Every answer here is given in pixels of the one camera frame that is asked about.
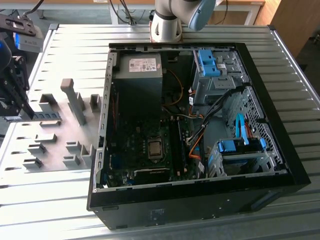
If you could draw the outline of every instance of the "floor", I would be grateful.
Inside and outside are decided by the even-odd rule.
[[[11,10],[5,10],[2,14],[10,14]],[[125,13],[120,12],[120,17],[125,20]],[[139,24],[147,24],[149,22],[149,11],[136,10],[132,17]],[[36,13],[29,15],[33,23],[38,26],[42,34],[45,36],[48,32],[50,24],[111,24],[110,13],[106,10],[45,10],[44,19],[39,19]],[[27,70],[31,73],[34,63],[37,59],[37,54],[28,53]],[[313,44],[312,40],[308,41],[301,53],[297,57],[297,62],[300,65],[306,66],[304,73],[309,79],[315,90],[320,93],[320,43]],[[0,119],[0,134],[5,134],[8,129],[8,124]]]

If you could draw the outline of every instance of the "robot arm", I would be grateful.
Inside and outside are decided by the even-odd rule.
[[[41,31],[27,16],[17,18],[0,14],[1,32],[12,36],[19,50],[42,51]],[[27,119],[33,119],[35,112],[28,103],[28,90],[26,60],[22,56],[13,56],[0,35],[0,116],[11,117],[23,113]]]
[[[181,39],[181,20],[194,31],[207,24],[216,0],[156,0],[151,25],[151,38],[155,42],[178,42]]]

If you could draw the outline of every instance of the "green circuit board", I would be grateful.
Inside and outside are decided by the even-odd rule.
[[[194,164],[185,163],[184,173],[174,174],[172,146],[170,141],[170,119],[160,122],[152,119],[129,123],[119,122],[115,136],[112,138],[114,151],[110,158],[109,181],[112,186],[129,186],[130,177],[135,170],[169,169],[170,181],[188,180],[195,175]],[[189,123],[186,118],[179,120],[182,140],[190,135]],[[150,159],[149,141],[161,141],[162,157]]]

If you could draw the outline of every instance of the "metal workbench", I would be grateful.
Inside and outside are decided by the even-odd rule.
[[[80,92],[88,107],[91,94],[102,96],[108,44],[149,42],[149,27],[51,26],[44,52],[38,56],[29,79],[29,100],[36,108],[42,94],[53,93],[62,123],[45,129],[36,122],[10,125],[0,149],[1,239],[320,238],[320,101],[277,32],[263,26],[215,25],[201,33],[184,28],[183,39],[247,44],[311,184],[252,214],[108,230],[93,212],[86,210],[90,170],[85,166],[70,169],[62,163],[65,141],[79,140],[87,149],[89,144],[95,144],[99,119],[91,111],[85,111],[89,121],[80,127],[60,84],[62,78],[73,78],[76,92]],[[28,154],[24,152],[25,146],[39,132],[55,133],[57,141],[48,143],[48,153],[39,157],[44,168],[28,171],[22,166]]]

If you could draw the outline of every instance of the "blue plastic clip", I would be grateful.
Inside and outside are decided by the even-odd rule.
[[[213,56],[211,50],[201,49],[199,53],[199,62],[203,68],[203,76],[205,77],[219,77],[220,70],[216,66],[216,58]]]
[[[240,138],[239,122],[240,122],[240,127],[241,127],[241,137],[244,140],[244,145],[248,145],[249,140],[248,140],[247,132],[246,132],[245,117],[241,113],[238,113],[236,115],[236,119],[235,119],[235,137],[236,138]]]
[[[221,141],[224,151],[225,152],[235,152],[236,151],[236,145],[233,140],[224,140]]]
[[[267,149],[267,143],[264,138],[260,138],[260,144],[264,150]]]
[[[218,148],[220,153],[224,151],[224,147],[222,146],[221,142],[218,142]]]
[[[212,154],[209,158],[209,161],[208,161],[208,166],[210,166],[210,163],[212,162],[212,160],[214,159],[214,155]]]

